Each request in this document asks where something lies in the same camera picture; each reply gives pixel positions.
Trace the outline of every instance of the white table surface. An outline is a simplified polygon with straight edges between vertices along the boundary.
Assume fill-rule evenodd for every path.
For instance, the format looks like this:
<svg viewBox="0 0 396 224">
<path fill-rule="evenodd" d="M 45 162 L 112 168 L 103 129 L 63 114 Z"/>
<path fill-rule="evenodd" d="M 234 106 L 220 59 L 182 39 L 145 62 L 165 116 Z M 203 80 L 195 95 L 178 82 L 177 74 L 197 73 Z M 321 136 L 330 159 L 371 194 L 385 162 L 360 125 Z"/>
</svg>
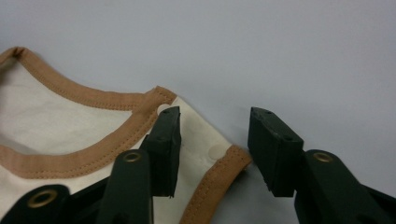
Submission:
<svg viewBox="0 0 396 224">
<path fill-rule="evenodd" d="M 13 46 L 96 89 L 164 86 L 242 147 L 250 107 L 272 110 L 304 149 L 396 196 L 395 1 L 5 0 L 0 50 Z M 298 220 L 252 165 L 213 223 Z"/>
</svg>

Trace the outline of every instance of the cream fabric garment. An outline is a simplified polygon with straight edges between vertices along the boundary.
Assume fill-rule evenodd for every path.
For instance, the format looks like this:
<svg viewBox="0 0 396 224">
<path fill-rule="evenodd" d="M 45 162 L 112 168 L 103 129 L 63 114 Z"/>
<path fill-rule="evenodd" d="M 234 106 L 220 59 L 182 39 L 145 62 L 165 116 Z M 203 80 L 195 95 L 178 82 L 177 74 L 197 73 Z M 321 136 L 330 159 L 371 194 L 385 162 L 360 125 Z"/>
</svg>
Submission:
<svg viewBox="0 0 396 224">
<path fill-rule="evenodd" d="M 12 59 L 0 67 L 0 145 L 28 155 L 70 154 L 109 137 L 131 117 L 130 110 L 95 108 L 65 99 L 43 86 L 25 67 Z M 154 220 L 160 224 L 207 223 L 233 179 L 250 163 L 250 157 L 232 147 L 179 97 L 155 110 L 159 113 L 175 105 L 180 106 L 182 136 L 177 189 L 173 199 L 154 197 Z M 131 148 L 138 148 L 141 141 Z M 71 178 L 26 179 L 0 166 L 0 217 L 31 189 L 63 184 L 75 193 L 107 177 L 111 167 L 112 162 Z"/>
</svg>

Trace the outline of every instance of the metal grommet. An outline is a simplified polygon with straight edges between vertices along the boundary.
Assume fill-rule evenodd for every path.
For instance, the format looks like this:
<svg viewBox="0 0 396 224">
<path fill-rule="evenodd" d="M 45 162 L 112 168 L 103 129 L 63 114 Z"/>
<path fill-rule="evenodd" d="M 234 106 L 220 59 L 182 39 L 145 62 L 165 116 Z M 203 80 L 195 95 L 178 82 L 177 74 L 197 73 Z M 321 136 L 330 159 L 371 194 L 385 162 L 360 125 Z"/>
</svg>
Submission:
<svg viewBox="0 0 396 224">
<path fill-rule="evenodd" d="M 58 192 L 55 189 L 44 189 L 30 198 L 27 205 L 30 208 L 42 207 L 51 203 L 57 196 Z"/>
<path fill-rule="evenodd" d="M 326 154 L 326 153 L 323 153 L 323 152 L 314 153 L 314 157 L 315 157 L 315 159 L 317 159 L 318 161 L 323 161 L 323 162 L 331 162 L 331 161 L 332 161 L 332 157 L 329 156 L 329 155 Z"/>
<path fill-rule="evenodd" d="M 128 162 L 139 161 L 140 158 L 142 158 L 142 155 L 140 155 L 140 153 L 137 153 L 137 152 L 128 153 L 128 154 L 126 154 L 126 155 L 123 157 L 123 159 L 124 159 L 125 161 L 128 161 Z"/>
</svg>

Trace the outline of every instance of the stitching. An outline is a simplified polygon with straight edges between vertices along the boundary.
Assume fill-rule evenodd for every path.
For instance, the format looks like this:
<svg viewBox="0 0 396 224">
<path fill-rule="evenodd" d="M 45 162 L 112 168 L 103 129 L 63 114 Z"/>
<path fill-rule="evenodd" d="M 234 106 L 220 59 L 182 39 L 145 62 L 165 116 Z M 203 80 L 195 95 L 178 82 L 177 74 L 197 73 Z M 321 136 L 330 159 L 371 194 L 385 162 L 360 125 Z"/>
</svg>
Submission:
<svg viewBox="0 0 396 224">
<path fill-rule="evenodd" d="M 230 154 L 229 154 L 230 157 L 227 157 L 226 160 L 224 160 L 225 159 L 224 158 L 224 159 L 221 159 L 220 161 L 216 162 L 215 166 L 213 166 L 209 170 L 208 174 L 205 176 L 205 178 L 201 182 L 202 184 L 200 184 L 200 188 L 198 188 L 196 193 L 194 193 L 194 195 L 196 195 L 196 197 L 193 198 L 193 200 L 189 204 L 189 208 L 187 209 L 187 212 L 189 213 L 189 216 L 186 217 L 188 223 L 193 223 L 197 213 L 199 212 L 199 210 L 202 206 L 202 203 L 205 201 L 205 199 L 207 197 L 208 192 L 213 187 L 215 180 L 214 180 L 214 178 L 211 178 L 212 175 L 217 172 L 222 172 L 229 165 L 230 161 L 232 161 L 233 158 L 235 158 L 235 156 L 236 156 L 236 158 L 239 157 L 240 161 L 245 161 L 245 158 L 243 156 L 241 156 L 240 153 L 236 150 L 237 150 L 237 148 L 235 148 L 235 147 L 230 148 Z"/>
<path fill-rule="evenodd" d="M 44 86 L 46 86 L 47 88 L 49 88 L 52 91 L 57 92 L 58 94 L 62 95 L 63 97 L 70 99 L 72 101 L 75 101 L 77 103 L 82 103 L 82 104 L 86 104 L 86 105 L 93 105 L 94 107 L 107 107 L 110 109 L 120 109 L 120 110 L 127 110 L 130 108 L 134 108 L 137 105 L 139 105 L 139 103 L 132 103 L 130 105 L 116 105 L 116 104 L 109 104 L 109 103 L 102 103 L 102 102 L 95 102 L 94 100 L 91 99 L 86 99 L 83 98 L 81 96 L 77 96 L 74 95 L 73 93 L 63 90 L 60 87 L 57 87 L 56 85 L 54 85 L 53 83 L 51 83 L 50 81 L 46 80 L 41 74 L 40 72 L 38 72 L 34 66 L 30 65 L 30 63 L 23 58 L 20 58 L 20 62 L 28 69 L 30 70 L 30 72 L 32 73 L 32 75 L 34 75 L 36 77 L 36 79 L 41 82 Z"/>
</svg>

